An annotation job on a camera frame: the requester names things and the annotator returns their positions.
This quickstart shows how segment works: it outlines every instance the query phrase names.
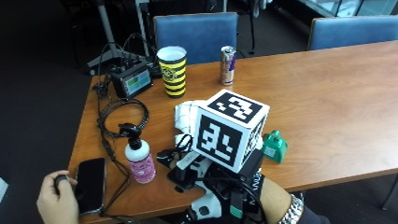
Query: hand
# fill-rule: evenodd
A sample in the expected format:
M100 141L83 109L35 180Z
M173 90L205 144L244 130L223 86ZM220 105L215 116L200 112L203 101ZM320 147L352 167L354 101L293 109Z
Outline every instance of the hand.
M47 224L79 224L79 205L75 198L72 185L77 184L75 179L65 179L59 183L56 192L55 178L58 175L68 175L69 171L58 171L46 176L38 208L42 218Z

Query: metal watch band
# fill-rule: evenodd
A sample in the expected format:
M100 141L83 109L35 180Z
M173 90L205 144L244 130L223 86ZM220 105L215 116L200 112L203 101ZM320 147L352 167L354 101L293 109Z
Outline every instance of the metal watch band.
M277 224L296 224L300 220L302 210L304 210L304 203L292 194L290 208L289 208L284 218L280 220L280 222Z

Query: smartphone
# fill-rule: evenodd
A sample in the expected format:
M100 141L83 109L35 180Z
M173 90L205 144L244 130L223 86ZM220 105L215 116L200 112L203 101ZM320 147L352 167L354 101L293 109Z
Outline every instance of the smartphone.
M77 166L75 196L80 215L100 212L104 206L105 159L83 161Z

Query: white cube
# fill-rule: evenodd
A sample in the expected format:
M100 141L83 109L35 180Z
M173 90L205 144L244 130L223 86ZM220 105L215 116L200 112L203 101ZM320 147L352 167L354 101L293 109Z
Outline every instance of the white cube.
M193 149L239 173L256 149L270 107L232 91L220 91L199 107Z

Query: floor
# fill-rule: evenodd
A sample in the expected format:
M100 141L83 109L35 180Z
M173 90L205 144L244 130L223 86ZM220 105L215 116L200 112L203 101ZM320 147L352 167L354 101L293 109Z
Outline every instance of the floor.
M0 223L10 224L42 223L36 199L43 177L68 166L91 80L85 69L73 67L68 17L60 2L35 3L6 1L0 7L0 176L10 183ZM132 18L135 15L124 20L127 32L137 32ZM239 49L251 49L249 31L249 16L241 16ZM89 45L79 45L83 62L100 55L104 45L101 29L89 33ZM261 11L255 56L306 50L308 34L309 27L282 11ZM332 223L397 224L397 203L388 211L380 209L393 179L388 175L312 189L306 204Z

